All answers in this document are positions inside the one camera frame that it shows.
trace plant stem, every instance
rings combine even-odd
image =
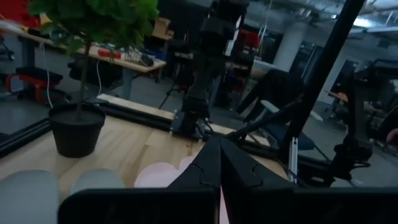
[[[85,41],[85,54],[84,54],[84,65],[83,65],[83,71],[81,72],[81,78],[80,78],[80,95],[79,95],[79,100],[77,102],[77,112],[76,112],[76,120],[81,121],[81,107],[83,104],[83,100],[85,98],[85,87],[86,87],[86,77],[87,77],[87,70],[88,70],[88,62],[90,61],[90,47],[91,47],[91,40],[87,39]]]

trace wooden table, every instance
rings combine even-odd
[[[167,111],[120,98],[107,95],[101,95],[99,98],[165,118],[173,117],[173,114]],[[215,131],[230,131],[221,126],[212,126]],[[203,143],[171,136],[165,131],[108,116],[96,149],[91,155],[82,159],[60,156],[50,132],[0,160],[0,179],[21,170],[47,170],[58,179],[61,197],[65,198],[74,181],[86,171],[99,168],[115,170],[124,184],[132,187],[138,174],[145,167],[155,162],[168,162],[178,167],[181,159],[200,151],[202,146]],[[275,161],[253,157],[268,169],[287,179],[283,168]]]
[[[11,34],[18,35],[20,37],[25,37],[26,39],[33,40],[35,42],[39,43],[45,43],[48,45],[51,45],[53,47],[58,47],[61,49],[65,49],[65,46],[61,45],[55,45],[51,40],[45,39],[42,37],[37,37],[35,35],[28,34],[27,32],[23,31],[22,29],[19,30],[17,27],[11,29],[10,27],[6,26],[0,26],[0,30],[6,31]],[[109,57],[101,57],[98,55],[98,49],[99,47],[97,46],[92,46],[90,49],[90,57],[96,58],[98,60],[102,60],[105,62],[111,62],[111,59]],[[79,49],[77,50],[79,54],[84,53],[84,49]],[[131,93],[131,83],[133,80],[133,76],[137,72],[141,73],[149,73],[155,70],[159,70],[158,73],[158,79],[160,78],[160,74],[162,73],[162,68],[166,66],[166,62],[162,60],[155,60],[154,65],[151,67],[146,67],[143,65],[140,65],[138,63],[133,63],[133,62],[128,62],[125,60],[120,60],[120,59],[114,59],[114,62],[116,65],[120,65],[123,67],[123,92],[122,92],[122,97],[124,99],[129,99],[130,93]],[[23,41],[22,42],[22,66],[35,66],[35,47],[32,45],[31,42],[29,41]]]
[[[347,97],[347,95],[345,93],[333,93],[333,92],[330,92],[330,91],[326,91],[326,92],[328,93],[328,95],[334,97],[335,99],[337,99],[339,101],[343,101],[345,103],[348,103],[348,97]],[[372,112],[383,113],[383,110],[376,109],[375,107],[373,107],[372,105],[369,105],[367,103],[364,104],[364,108],[366,110],[370,110]]]

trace black metal pole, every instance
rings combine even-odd
[[[341,48],[358,16],[365,0],[347,0],[338,20],[329,36],[328,42],[315,65],[311,78],[304,91],[302,104],[297,110],[297,116],[293,117],[290,126],[279,147],[279,159],[287,164],[289,162],[289,146],[293,137],[300,136],[305,122],[310,116],[311,110],[318,98],[329,72],[336,61]]]

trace black plant pot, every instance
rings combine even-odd
[[[49,111],[49,120],[59,154],[82,158],[91,154],[104,126],[105,113],[93,105],[82,106],[82,117],[76,120],[76,104],[62,105]]]

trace pillar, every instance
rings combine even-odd
[[[288,26],[279,45],[274,59],[274,65],[286,72],[289,72],[297,52],[307,31],[308,25],[303,22],[296,22]]]

